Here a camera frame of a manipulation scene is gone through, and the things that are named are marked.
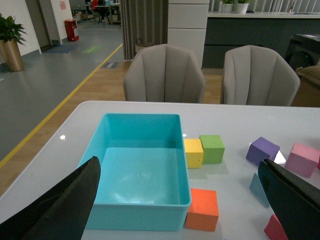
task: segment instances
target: beige upholstered chair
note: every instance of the beige upholstered chair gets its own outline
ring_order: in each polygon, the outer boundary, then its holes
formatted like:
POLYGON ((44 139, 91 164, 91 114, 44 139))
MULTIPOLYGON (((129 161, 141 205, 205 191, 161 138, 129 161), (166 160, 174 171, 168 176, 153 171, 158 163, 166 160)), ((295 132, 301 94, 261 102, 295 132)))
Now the beige upholstered chair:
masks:
POLYGON ((225 54, 221 103, 290 106, 300 79, 274 50, 242 46, 225 54))
POLYGON ((201 103, 205 85, 195 54, 167 44, 140 50, 123 81, 126 101, 135 102, 201 103))

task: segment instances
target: yellow cube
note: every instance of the yellow cube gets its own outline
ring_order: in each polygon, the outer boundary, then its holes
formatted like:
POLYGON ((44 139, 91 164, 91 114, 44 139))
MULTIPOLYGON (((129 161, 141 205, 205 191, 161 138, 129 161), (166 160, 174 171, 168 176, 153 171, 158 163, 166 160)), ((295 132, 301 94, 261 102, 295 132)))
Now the yellow cube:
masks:
POLYGON ((185 139, 184 149, 186 162, 189 169, 201 168, 204 150, 200 139, 185 139))

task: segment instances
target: gray floor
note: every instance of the gray floor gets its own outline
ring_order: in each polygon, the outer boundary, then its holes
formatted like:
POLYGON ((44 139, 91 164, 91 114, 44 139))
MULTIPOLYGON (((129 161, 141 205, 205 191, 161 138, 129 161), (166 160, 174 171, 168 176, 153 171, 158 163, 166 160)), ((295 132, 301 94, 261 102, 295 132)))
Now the gray floor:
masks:
MULTIPOLYGON (((78 24, 79 40, 65 44, 77 48, 69 53, 38 51, 22 57, 24 70, 0 68, 0 160, 10 153, 121 43, 120 25, 104 22, 78 24), (94 53, 82 53, 101 46, 94 53)), ((124 60, 121 47, 108 61, 124 60)))

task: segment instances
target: foam block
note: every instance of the foam block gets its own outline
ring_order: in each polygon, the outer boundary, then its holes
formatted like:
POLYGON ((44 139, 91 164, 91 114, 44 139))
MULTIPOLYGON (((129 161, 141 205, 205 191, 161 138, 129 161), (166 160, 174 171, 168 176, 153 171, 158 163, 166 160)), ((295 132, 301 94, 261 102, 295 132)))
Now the foam block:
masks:
POLYGON ((275 214, 270 217, 269 223, 264 229, 264 232, 270 240, 289 240, 275 214))
POLYGON ((270 159, 274 161, 276 159, 277 153, 280 147, 262 136, 251 143, 246 159, 255 165, 259 166, 259 163, 265 159, 270 159))
POLYGON ((225 153, 225 145, 219 135, 200 135, 203 148, 202 164, 220 164, 225 153))
POLYGON ((188 168, 201 168, 204 158, 201 140, 185 139, 184 149, 188 168))
POLYGON ((285 168, 310 178, 319 164, 320 150, 295 142, 285 163, 285 168))
POLYGON ((192 203, 186 214, 185 227, 214 232, 219 218, 217 192, 191 188, 191 197, 192 203))
POLYGON ((250 184, 249 189, 258 197, 260 202, 265 206, 269 207, 270 203, 267 199, 266 193, 264 191, 264 188, 262 187, 262 184, 260 182, 258 173, 255 172, 250 184))

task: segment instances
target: dark gray cabinet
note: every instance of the dark gray cabinet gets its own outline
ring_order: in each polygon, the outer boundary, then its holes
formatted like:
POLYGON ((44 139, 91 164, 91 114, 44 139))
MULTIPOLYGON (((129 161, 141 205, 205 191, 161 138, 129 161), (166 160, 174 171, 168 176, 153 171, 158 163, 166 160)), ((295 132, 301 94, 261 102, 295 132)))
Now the dark gray cabinet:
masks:
POLYGON ((320 34, 320 19, 209 17, 203 68, 223 68, 225 53, 244 45, 277 51, 285 57, 294 34, 320 34))

